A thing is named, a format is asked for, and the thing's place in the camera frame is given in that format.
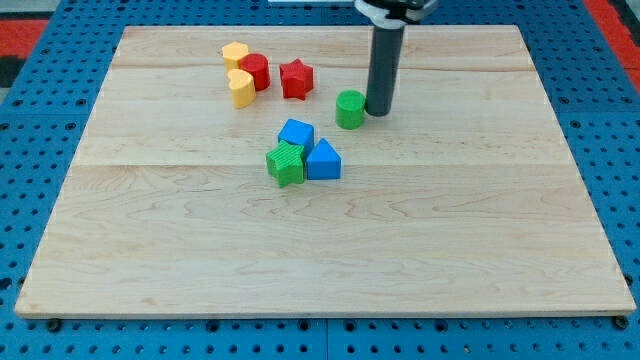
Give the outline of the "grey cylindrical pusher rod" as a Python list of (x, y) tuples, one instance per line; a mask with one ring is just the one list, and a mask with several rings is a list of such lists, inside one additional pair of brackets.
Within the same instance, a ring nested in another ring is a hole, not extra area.
[(391, 111), (403, 38), (403, 27), (373, 28), (365, 105), (371, 116)]

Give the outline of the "white and black rod mount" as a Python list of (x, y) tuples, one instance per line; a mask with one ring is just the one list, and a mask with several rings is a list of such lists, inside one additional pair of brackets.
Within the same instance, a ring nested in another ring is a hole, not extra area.
[(439, 0), (355, 0), (358, 12), (366, 16), (376, 27), (400, 29), (419, 24), (433, 13)]

